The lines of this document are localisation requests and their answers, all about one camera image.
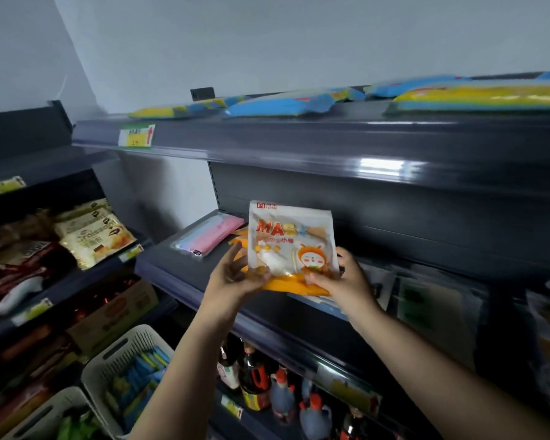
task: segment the hand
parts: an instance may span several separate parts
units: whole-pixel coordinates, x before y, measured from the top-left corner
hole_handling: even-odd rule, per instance
[[[310,273],[311,281],[330,292],[334,302],[348,316],[350,323],[358,330],[364,318],[370,318],[371,313],[381,310],[377,300],[371,292],[371,288],[362,272],[358,262],[352,254],[336,247],[338,264],[344,267],[344,273],[340,279],[331,279],[317,273]]]
[[[240,270],[247,265],[246,256],[234,261],[240,248],[241,245],[238,242],[220,259],[210,275],[199,308],[199,312],[207,314],[214,321],[230,323],[231,325],[244,299],[264,286],[271,277],[271,273],[266,272],[244,278]]]

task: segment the blue bottle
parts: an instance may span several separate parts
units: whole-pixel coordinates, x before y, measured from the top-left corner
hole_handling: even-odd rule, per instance
[[[294,385],[287,384],[285,370],[280,368],[276,374],[271,375],[271,390],[269,391],[271,409],[284,424],[293,420],[297,414],[294,391]]]
[[[332,411],[322,406],[322,397],[318,394],[310,395],[310,407],[300,404],[301,430],[308,440],[330,439],[332,431]]]

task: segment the forearm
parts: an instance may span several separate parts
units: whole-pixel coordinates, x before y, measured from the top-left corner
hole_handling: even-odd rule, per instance
[[[229,321],[204,314],[193,319],[167,372],[132,430],[131,440],[205,439],[216,386],[220,344]]]
[[[446,439],[550,438],[550,422],[539,414],[378,307],[369,312],[355,328]]]

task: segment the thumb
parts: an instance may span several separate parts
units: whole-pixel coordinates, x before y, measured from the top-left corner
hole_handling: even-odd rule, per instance
[[[271,279],[271,273],[269,272],[253,274],[234,285],[239,292],[247,294],[263,287],[269,279]]]
[[[330,279],[329,277],[319,274],[319,273],[310,273],[310,280],[317,286],[328,290],[329,292],[336,292],[338,287],[338,281]]]

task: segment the left hand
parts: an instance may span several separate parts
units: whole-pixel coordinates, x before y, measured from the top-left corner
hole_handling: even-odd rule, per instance
[[[268,272],[244,278],[240,270],[247,265],[246,256],[234,261],[240,248],[241,244],[238,242],[226,252],[207,283],[198,312],[213,318],[214,321],[232,324],[244,299],[264,286],[271,278]]]

